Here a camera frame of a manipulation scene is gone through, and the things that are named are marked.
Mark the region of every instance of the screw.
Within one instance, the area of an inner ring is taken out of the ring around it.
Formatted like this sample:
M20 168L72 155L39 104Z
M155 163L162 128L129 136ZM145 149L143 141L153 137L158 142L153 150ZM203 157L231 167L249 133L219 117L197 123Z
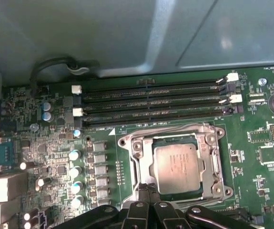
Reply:
M165 207L167 207L167 203L161 202L161 203L159 204L159 206L160 206L161 208L165 208Z
M135 142L135 143L132 145L132 147L133 147L133 149L134 149L135 151L139 151L139 150L141 150L142 145L141 145L140 142Z
M137 203L136 206L137 207L143 207L143 203Z
M267 84L267 80L265 78L261 78L259 79L258 84L263 87Z
M200 213L201 210L199 208L192 208L192 212L194 212L194 213Z
M219 188L219 187L217 187L216 189L215 189L215 192L217 192L217 193L220 193L222 190Z
M107 212L107 213L109 213L109 212L112 212L113 211L113 209L112 208L105 208L105 210L104 210L105 212Z

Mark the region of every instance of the integrated circuit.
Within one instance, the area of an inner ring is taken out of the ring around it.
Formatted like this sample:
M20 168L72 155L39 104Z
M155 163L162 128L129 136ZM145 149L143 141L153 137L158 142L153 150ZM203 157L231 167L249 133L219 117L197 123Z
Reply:
M231 156L231 162L234 163L234 162L238 162L238 156Z
M259 153L262 165L274 164L274 146L261 146Z
M66 137L66 134L59 134L59 139L65 139Z
M63 118L58 118L57 121L56 121L56 124L57 125L65 125L66 122L65 122L65 120Z
M29 153L31 142L29 140L21 140L20 146L23 153Z
M47 145L46 144L41 144L37 147L37 150L39 153L45 153L47 152Z
M45 195L45 196L43 197L43 201L44 201L44 202L51 202L51 195Z
M57 174L64 175L64 174L66 174L66 172L67 172L66 166L58 166L57 167Z
M194 144L156 147L154 171L160 194L197 191L200 188L200 168Z

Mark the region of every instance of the black wire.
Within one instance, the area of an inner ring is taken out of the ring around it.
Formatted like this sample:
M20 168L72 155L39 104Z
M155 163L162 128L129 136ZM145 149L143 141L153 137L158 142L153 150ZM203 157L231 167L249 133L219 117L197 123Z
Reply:
M34 66L31 77L30 77L30 83L31 83L31 95L34 97L37 90L37 75L39 72L44 70L45 68L48 68L50 66L58 65L58 64L66 64L71 69L78 68L78 62L72 58L72 57L59 57L59 58L53 58L50 60L43 61L41 63L38 63Z

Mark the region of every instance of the white slot clip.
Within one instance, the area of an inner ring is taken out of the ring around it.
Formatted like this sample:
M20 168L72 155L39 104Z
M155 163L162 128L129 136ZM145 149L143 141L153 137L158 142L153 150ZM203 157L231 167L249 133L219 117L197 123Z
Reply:
M81 117L84 115L83 108L73 108L73 117Z

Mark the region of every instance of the electrolytic capacitor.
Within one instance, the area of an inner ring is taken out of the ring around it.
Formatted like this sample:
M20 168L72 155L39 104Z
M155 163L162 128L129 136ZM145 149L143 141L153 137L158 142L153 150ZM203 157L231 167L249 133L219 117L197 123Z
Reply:
M72 185L71 191L73 194L76 195L79 191L81 191L82 188L83 188L83 183L80 181L77 181Z
M51 111L52 106L49 102L44 102L43 105L42 105L42 109L43 109L43 111Z
M43 121L51 122L54 119L54 115L52 115L50 112L44 112L42 114Z
M81 156L81 152L77 149L75 150L72 150L70 153L69 153L69 160L70 161L75 161L77 159L79 159Z
M33 208L32 210L30 210L29 212L27 212L23 215L23 219L25 221L29 221L34 216L37 216L38 212L39 212L38 208Z
M35 167L35 163L33 161L21 162L20 164L21 170L30 169L34 167Z
M84 197L78 195L72 200L71 207L77 209L83 204L83 202L84 202Z
M73 136L74 137L80 137L81 136L81 131L80 130L74 130L73 131Z
M33 217L29 222L26 222L24 224L24 229L31 229L35 227L39 223L38 217Z
M71 178L76 178L79 174L81 174L81 167L79 166L75 166L69 171Z
M37 181L37 184L39 187L43 187L44 185L48 185L51 183L51 178L50 177L46 177L46 178L40 178L38 181Z

